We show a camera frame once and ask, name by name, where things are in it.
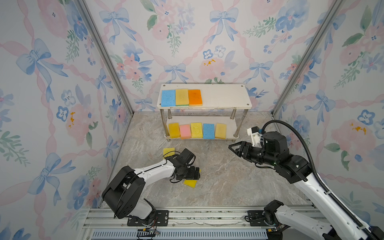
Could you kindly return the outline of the bright yellow sponge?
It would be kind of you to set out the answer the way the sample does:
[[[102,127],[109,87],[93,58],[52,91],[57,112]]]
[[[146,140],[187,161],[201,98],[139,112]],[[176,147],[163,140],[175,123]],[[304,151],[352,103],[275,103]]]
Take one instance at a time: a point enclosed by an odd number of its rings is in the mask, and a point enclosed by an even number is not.
[[[200,168],[195,168],[195,167],[193,167],[193,168],[189,168],[187,172],[191,172],[191,171],[200,171],[200,175],[201,175],[201,170],[200,170]],[[198,181],[198,180],[185,180],[185,179],[184,179],[184,184],[185,184],[186,186],[191,187],[191,188],[195,188],[195,187],[196,187],[196,184],[197,184],[197,181]]]

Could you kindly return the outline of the pale yellow sponge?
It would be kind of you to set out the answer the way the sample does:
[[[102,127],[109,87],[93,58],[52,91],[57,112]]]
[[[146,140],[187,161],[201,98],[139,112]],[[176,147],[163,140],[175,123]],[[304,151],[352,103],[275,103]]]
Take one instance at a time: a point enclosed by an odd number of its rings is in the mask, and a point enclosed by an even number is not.
[[[172,157],[175,155],[177,151],[175,148],[164,148],[163,149],[163,159],[166,159],[167,157]]]

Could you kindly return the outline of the small tan sponge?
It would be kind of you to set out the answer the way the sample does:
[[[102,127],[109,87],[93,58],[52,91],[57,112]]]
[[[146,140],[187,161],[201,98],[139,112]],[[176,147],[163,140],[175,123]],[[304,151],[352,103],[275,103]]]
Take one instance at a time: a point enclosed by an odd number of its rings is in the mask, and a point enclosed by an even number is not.
[[[215,138],[225,140],[227,138],[227,125],[217,123],[215,129]]]

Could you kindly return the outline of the pink sponge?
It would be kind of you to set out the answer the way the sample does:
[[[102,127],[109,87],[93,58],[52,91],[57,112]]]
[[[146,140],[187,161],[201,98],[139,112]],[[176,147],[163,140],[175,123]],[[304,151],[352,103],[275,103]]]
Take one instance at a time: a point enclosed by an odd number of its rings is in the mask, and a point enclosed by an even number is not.
[[[180,135],[182,140],[191,139],[192,138],[191,126],[180,125]]]

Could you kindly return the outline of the yellow porous sponge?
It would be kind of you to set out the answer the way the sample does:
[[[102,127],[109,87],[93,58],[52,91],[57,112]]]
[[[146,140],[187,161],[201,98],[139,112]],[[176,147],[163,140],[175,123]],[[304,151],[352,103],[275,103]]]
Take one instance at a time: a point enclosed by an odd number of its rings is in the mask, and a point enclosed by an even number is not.
[[[203,138],[203,124],[202,123],[191,123],[191,135],[192,139]]]

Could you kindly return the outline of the blue sponge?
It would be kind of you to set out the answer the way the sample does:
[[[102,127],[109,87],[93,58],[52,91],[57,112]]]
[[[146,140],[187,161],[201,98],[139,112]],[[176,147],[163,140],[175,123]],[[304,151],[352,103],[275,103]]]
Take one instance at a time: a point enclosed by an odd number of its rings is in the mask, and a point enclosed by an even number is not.
[[[161,107],[170,108],[176,106],[176,91],[175,90],[163,90]]]
[[[203,139],[214,140],[215,139],[215,125],[203,124]]]

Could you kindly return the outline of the tan yellow sponge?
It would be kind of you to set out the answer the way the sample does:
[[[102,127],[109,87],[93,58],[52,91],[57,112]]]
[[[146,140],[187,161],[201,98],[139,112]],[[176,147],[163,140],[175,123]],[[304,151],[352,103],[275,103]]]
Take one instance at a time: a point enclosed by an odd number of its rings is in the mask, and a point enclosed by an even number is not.
[[[189,105],[189,90],[177,89],[175,95],[176,106],[188,106]]]

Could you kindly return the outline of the orange sponge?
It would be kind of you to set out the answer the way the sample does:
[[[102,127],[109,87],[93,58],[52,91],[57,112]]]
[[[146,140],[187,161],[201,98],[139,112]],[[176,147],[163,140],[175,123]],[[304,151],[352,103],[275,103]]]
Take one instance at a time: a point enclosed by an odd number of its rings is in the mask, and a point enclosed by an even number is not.
[[[203,99],[201,95],[201,90],[189,90],[189,106],[197,107],[203,105]]]

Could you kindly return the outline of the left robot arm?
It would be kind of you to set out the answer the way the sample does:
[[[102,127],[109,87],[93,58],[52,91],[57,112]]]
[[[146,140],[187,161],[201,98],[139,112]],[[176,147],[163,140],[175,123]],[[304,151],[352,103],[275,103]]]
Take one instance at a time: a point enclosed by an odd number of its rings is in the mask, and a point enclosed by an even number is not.
[[[118,219],[132,218],[143,225],[149,225],[156,219],[156,208],[141,198],[146,186],[162,179],[177,184],[183,180],[199,180],[200,168],[194,166],[196,155],[190,150],[170,151],[163,159],[148,167],[132,169],[123,167],[111,180],[102,193],[103,201]]]

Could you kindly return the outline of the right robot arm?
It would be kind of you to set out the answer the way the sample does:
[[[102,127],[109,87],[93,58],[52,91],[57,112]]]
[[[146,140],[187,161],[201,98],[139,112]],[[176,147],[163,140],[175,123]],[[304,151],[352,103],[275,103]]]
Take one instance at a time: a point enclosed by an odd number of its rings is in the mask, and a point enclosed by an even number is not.
[[[264,207],[262,217],[246,217],[248,222],[264,221],[269,226],[291,227],[317,240],[384,238],[379,227],[364,222],[333,194],[305,158],[290,153],[285,136],[278,132],[250,135],[252,142],[231,144],[229,149],[257,167],[274,169],[315,204],[327,223],[300,214],[278,200]]]

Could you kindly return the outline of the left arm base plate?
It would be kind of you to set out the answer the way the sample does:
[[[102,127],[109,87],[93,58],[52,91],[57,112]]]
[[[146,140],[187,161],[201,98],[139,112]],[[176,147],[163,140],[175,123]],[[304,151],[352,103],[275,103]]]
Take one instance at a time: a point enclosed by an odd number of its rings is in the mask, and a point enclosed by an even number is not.
[[[128,216],[128,227],[167,227],[169,222],[168,210],[155,210],[144,220],[135,216]]]

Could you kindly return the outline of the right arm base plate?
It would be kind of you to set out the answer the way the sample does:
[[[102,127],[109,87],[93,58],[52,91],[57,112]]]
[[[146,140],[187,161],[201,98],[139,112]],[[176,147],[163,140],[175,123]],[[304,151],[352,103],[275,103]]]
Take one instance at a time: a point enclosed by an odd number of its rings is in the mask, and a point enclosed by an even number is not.
[[[274,213],[261,210],[247,211],[244,219],[251,227],[266,227],[268,232],[273,233],[280,233],[290,228],[290,226],[280,223]]]

